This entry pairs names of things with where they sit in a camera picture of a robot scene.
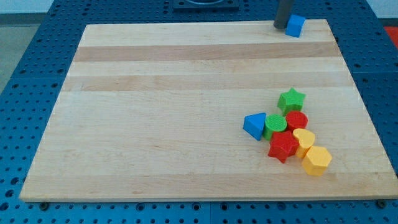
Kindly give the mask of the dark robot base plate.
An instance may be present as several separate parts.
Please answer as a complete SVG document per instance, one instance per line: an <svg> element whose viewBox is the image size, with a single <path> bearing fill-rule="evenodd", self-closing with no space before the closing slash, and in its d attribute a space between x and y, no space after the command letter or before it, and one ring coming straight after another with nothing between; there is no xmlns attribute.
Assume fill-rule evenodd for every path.
<svg viewBox="0 0 398 224"><path fill-rule="evenodd" d="M172 0L174 11L239 9L239 0Z"/></svg>

